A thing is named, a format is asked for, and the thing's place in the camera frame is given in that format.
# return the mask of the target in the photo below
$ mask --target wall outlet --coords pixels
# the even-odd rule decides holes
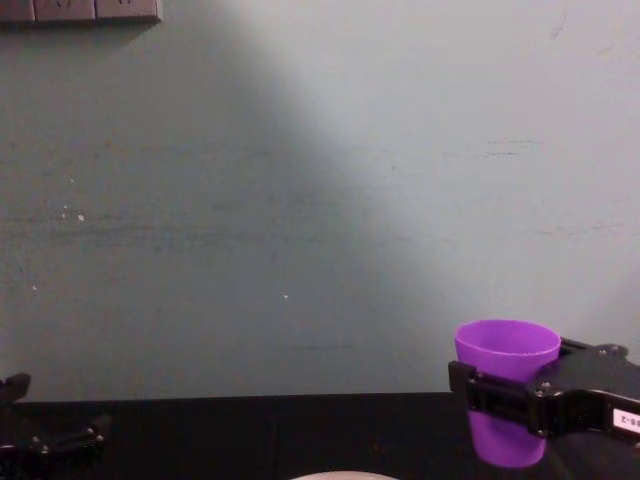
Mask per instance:
[[[0,24],[33,23],[33,0],[0,0]]]
[[[35,0],[36,23],[95,20],[93,0]]]
[[[96,0],[96,17],[159,22],[162,0]]]

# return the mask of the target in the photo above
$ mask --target painted wall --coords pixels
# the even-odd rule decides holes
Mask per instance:
[[[30,398],[446,390],[478,317],[640,348],[638,2],[165,10],[0,36]]]

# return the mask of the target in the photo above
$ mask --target black table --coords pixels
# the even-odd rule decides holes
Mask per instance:
[[[23,403],[50,428],[114,417],[97,463],[65,479],[290,480],[327,470],[417,479],[640,479],[633,449],[575,435],[524,470],[479,461],[449,393]]]

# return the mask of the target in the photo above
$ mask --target white plate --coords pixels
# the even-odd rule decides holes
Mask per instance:
[[[326,472],[314,473],[306,477],[294,478],[293,480],[394,480],[391,477],[376,475],[375,473],[364,472]]]

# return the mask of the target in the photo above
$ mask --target purple cup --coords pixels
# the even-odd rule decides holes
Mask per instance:
[[[558,358],[560,336],[554,331],[519,320],[478,320],[456,331],[458,361],[479,372],[528,382],[543,365]],[[471,437],[477,455],[506,468],[534,465],[544,455],[546,440],[526,427],[469,412]]]

